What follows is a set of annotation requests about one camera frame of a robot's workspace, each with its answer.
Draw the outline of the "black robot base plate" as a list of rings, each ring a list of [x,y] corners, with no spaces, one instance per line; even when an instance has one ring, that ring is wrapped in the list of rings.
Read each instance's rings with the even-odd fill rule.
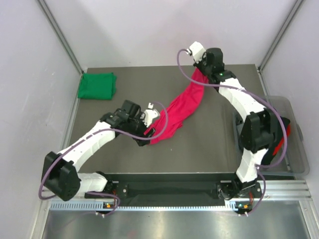
[[[222,206],[225,200],[261,196],[257,181],[240,190],[234,173],[114,173],[106,178],[105,192],[128,207]]]

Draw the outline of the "pink t-shirt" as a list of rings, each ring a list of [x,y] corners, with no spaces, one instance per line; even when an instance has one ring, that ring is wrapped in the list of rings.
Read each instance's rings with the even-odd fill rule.
[[[200,83],[208,83],[198,69],[195,69],[191,78]],[[167,107],[168,124],[163,134],[156,139],[152,139],[149,145],[154,145],[165,139],[172,138],[176,131],[183,126],[183,121],[191,116],[199,107],[204,96],[204,86],[191,82],[185,90],[178,95]],[[156,136],[165,125],[165,112],[160,112],[160,117],[151,124],[151,129],[155,129]]]

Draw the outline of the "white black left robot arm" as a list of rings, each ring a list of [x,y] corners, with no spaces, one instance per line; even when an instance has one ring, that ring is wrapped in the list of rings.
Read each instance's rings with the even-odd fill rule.
[[[102,172],[80,173],[80,168],[106,143],[120,134],[132,137],[139,146],[149,144],[155,130],[150,128],[160,113],[150,103],[148,108],[125,100],[113,113],[106,113],[85,135],[58,153],[50,152],[44,159],[41,182],[44,187],[63,201],[77,194],[97,192],[109,197],[113,185]]]

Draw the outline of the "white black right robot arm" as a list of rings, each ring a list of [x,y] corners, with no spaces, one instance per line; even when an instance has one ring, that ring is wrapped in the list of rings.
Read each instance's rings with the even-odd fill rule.
[[[279,142],[287,145],[285,125],[271,105],[245,90],[234,73],[225,69],[221,49],[204,49],[198,44],[190,47],[189,53],[194,66],[208,78],[209,85],[228,100],[243,121],[240,131],[243,153],[232,189],[236,196],[244,197],[251,191],[269,149]]]

